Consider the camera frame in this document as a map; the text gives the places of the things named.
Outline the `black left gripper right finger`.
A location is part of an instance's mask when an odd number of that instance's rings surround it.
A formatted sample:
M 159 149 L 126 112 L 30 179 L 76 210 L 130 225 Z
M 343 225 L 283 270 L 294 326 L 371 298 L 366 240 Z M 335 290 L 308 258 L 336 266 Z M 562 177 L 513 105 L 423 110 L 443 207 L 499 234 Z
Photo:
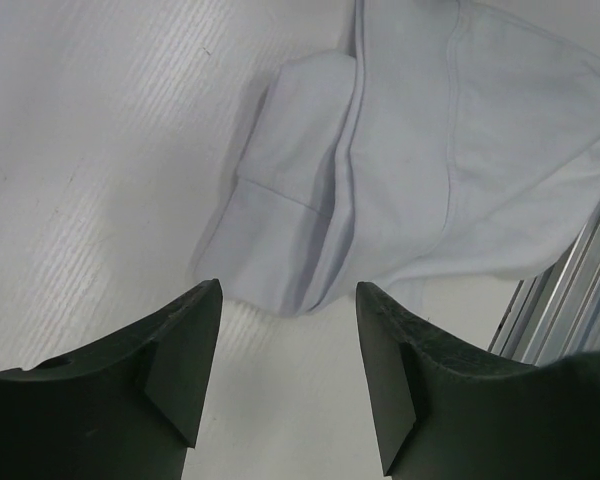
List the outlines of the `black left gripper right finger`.
M 600 352 L 509 360 L 370 282 L 356 318 L 386 477 L 600 479 Z

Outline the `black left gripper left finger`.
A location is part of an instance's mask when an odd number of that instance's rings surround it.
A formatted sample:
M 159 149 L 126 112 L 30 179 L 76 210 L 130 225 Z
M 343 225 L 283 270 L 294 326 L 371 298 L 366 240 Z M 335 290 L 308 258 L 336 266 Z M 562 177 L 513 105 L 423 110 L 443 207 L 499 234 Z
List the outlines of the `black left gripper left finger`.
M 220 327 L 217 280 L 33 369 L 0 371 L 0 479 L 178 479 Z

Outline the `white skirt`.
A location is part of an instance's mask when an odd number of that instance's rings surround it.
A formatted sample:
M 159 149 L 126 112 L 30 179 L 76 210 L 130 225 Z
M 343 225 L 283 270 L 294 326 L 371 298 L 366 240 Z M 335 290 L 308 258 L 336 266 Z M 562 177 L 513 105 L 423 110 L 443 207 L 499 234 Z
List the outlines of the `white skirt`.
M 533 276 L 600 199 L 600 56 L 475 1 L 360 1 L 355 52 L 285 64 L 195 267 L 304 315 L 371 281 Z

